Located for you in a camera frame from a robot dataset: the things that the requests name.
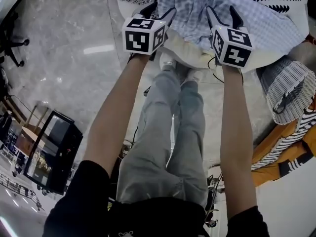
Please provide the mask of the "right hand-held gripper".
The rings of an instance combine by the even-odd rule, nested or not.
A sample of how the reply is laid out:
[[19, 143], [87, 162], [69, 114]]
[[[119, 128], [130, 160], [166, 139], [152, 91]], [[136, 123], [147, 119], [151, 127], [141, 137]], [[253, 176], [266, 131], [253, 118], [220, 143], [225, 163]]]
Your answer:
[[206, 6], [206, 16], [213, 34], [212, 48], [221, 65], [245, 68], [253, 52], [253, 35], [239, 29], [244, 22], [231, 5], [232, 28], [223, 26], [214, 9]]

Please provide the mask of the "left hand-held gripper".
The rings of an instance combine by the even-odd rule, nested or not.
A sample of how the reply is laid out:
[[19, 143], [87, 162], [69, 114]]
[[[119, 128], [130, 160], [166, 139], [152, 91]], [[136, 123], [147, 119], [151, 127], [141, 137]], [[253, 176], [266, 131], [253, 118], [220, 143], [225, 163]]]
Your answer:
[[158, 6], [157, 1], [145, 4], [140, 13], [128, 17], [122, 27], [123, 50], [133, 54], [152, 55], [167, 39], [166, 32], [172, 24], [176, 8], [162, 17], [150, 19]]

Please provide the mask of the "light blue checked shirt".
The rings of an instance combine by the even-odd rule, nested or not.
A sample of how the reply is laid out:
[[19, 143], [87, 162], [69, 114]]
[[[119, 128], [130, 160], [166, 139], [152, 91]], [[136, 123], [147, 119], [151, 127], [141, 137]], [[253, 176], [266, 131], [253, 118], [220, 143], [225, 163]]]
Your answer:
[[210, 50], [211, 29], [206, 16], [206, 6], [214, 9], [223, 24], [232, 25], [230, 6], [233, 6], [244, 18], [248, 32], [255, 36], [259, 49], [289, 53], [300, 44], [308, 33], [308, 27], [298, 27], [302, 2], [292, 3], [287, 13], [279, 13], [254, 0], [158, 0], [158, 14], [162, 16], [169, 9], [176, 8], [171, 28], [185, 41]]

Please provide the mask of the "white woven laundry basket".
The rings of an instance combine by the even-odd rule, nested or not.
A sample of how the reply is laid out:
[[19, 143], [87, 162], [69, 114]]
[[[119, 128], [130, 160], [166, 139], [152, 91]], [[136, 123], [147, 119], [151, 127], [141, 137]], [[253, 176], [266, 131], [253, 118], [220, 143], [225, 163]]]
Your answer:
[[298, 119], [316, 94], [316, 74], [285, 56], [260, 71], [258, 78], [274, 122], [286, 125]]

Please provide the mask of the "person's right forearm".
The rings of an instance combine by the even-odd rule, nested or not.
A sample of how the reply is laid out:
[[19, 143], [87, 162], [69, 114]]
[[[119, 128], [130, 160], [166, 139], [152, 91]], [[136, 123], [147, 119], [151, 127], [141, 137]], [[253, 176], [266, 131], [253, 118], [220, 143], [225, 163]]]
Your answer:
[[256, 206], [256, 190], [251, 175], [253, 133], [242, 75], [237, 68], [222, 67], [224, 98], [220, 164], [224, 176], [227, 218]]

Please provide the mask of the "person's left white shoe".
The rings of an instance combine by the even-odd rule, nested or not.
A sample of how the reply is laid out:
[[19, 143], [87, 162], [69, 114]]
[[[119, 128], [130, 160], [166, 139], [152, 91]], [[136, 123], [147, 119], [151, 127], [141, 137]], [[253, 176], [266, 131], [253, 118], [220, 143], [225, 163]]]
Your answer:
[[167, 53], [162, 53], [159, 59], [160, 69], [162, 71], [176, 68], [176, 61]]

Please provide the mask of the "person's white shoe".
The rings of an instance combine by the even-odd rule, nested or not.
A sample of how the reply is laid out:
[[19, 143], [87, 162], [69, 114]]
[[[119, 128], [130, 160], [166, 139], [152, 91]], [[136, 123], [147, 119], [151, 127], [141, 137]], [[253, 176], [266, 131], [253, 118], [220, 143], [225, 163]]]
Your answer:
[[203, 70], [189, 69], [185, 82], [195, 81], [199, 83], [204, 77]]
[[176, 61], [167, 53], [162, 53], [159, 59], [160, 69], [162, 71], [176, 68]]

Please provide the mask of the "round white wooden table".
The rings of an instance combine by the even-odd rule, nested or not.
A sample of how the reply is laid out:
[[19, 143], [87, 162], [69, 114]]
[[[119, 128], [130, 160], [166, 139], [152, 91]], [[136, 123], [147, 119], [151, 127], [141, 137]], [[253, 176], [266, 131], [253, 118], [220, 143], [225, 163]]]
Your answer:
[[[298, 16], [298, 15], [294, 15], [294, 19], [297, 19], [297, 18], [300, 18], [300, 22], [298, 22], [298, 27], [308, 27], [309, 29], [309, 26], [308, 26], [308, 18], [307, 18], [307, 14], [306, 14], [306, 3], [307, 3], [307, 0], [304, 0], [304, 5], [303, 5], [303, 8], [298, 8], [297, 11], [303, 11], [303, 15], [301, 16]], [[142, 4], [142, 6], [138, 7], [136, 11], [134, 11], [132, 13], [132, 16], [134, 16], [136, 13], [140, 13], [140, 10], [142, 9], [142, 7], [145, 5], [145, 4]], [[160, 18], [161, 16], [159, 16], [158, 14], [158, 6], [156, 8], [156, 10], [152, 13], [150, 19], [158, 19]], [[232, 28], [232, 25], [227, 25], [227, 24], [223, 24], [223, 26], [226, 26], [226, 27], [229, 27], [229, 28]], [[248, 32], [248, 29], [246, 28], [245, 25], [243, 25], [243, 27], [240, 27], [239, 29], [235, 29], [235, 30], [240, 30], [240, 31], [243, 31], [243, 32]], [[213, 40], [213, 34], [212, 34], [212, 31], [211, 31], [211, 36], [209, 37], [209, 41], [212, 45], [212, 40]], [[253, 69], [257, 69], [257, 68], [260, 68], [260, 67], [263, 67], [263, 66], [266, 66], [266, 65], [269, 65], [269, 64], [272, 64], [273, 62], [277, 61], [278, 59], [280, 59], [281, 57], [283, 57], [284, 55], [287, 55], [285, 53], [282, 53], [280, 51], [273, 51], [273, 50], [264, 50], [264, 49], [259, 49], [256, 45], [256, 40], [255, 40], [255, 36], [253, 35], [253, 52], [251, 54], [251, 57], [248, 61], [248, 64], [246, 65], [245, 68], [240, 68], [242, 71], [250, 71], [250, 70], [253, 70]], [[218, 62], [218, 59], [215, 55], [214, 57], [215, 59], [215, 62]]]

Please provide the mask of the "person's right white shoe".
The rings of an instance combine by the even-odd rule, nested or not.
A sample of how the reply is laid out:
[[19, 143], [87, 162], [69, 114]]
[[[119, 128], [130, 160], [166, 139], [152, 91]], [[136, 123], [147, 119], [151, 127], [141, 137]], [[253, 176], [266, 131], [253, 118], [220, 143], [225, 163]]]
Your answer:
[[185, 82], [195, 81], [199, 83], [204, 77], [203, 70], [189, 69]]

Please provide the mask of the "orange sofa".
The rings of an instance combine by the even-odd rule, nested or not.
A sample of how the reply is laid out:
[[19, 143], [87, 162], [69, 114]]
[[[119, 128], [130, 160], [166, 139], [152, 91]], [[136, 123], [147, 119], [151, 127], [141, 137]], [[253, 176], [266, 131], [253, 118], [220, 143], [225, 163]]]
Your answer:
[[256, 187], [276, 181], [316, 158], [316, 101], [301, 117], [277, 125], [254, 149], [252, 178]]

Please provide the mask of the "person's grey trousers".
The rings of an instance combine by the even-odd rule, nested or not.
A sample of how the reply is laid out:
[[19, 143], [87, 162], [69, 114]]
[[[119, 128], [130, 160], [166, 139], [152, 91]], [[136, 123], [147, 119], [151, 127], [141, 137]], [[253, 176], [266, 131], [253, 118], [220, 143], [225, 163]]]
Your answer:
[[154, 78], [137, 141], [120, 164], [117, 201], [177, 198], [206, 206], [203, 105], [193, 76], [180, 83], [175, 69], [165, 66]]

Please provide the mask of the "black white striped blanket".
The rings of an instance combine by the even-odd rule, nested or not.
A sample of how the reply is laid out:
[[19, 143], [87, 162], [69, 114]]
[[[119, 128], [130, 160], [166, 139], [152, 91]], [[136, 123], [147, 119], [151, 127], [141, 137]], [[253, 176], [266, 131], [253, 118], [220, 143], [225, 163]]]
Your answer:
[[277, 125], [255, 148], [251, 170], [276, 162], [289, 147], [303, 139], [316, 124], [316, 110], [305, 109], [297, 120], [287, 125]]

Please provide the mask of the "black office chair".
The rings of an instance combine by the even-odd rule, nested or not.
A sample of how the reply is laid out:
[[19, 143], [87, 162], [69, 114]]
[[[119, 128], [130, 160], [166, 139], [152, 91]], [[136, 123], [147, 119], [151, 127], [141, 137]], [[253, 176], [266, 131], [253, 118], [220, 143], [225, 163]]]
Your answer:
[[29, 39], [23, 40], [23, 42], [14, 42], [12, 40], [12, 34], [14, 29], [15, 20], [18, 19], [18, 13], [13, 12], [6, 20], [0, 24], [0, 54], [4, 53], [4, 56], [9, 56], [17, 67], [23, 67], [25, 62], [21, 60], [17, 61], [13, 54], [12, 48], [28, 46], [30, 43]]

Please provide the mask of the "black glass cabinet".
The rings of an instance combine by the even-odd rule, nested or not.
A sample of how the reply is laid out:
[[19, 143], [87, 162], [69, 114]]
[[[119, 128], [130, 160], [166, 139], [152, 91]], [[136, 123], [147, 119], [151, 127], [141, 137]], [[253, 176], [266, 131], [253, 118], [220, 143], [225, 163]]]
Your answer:
[[63, 195], [82, 139], [74, 120], [52, 111], [31, 149], [24, 176], [49, 192]]

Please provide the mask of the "person's black shirt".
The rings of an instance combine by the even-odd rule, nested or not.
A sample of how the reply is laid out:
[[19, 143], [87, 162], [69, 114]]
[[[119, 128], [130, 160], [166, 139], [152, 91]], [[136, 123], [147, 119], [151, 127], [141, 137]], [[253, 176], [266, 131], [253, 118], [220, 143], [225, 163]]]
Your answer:
[[42, 237], [209, 237], [200, 205], [158, 197], [108, 207], [110, 179], [84, 160], [46, 219]]

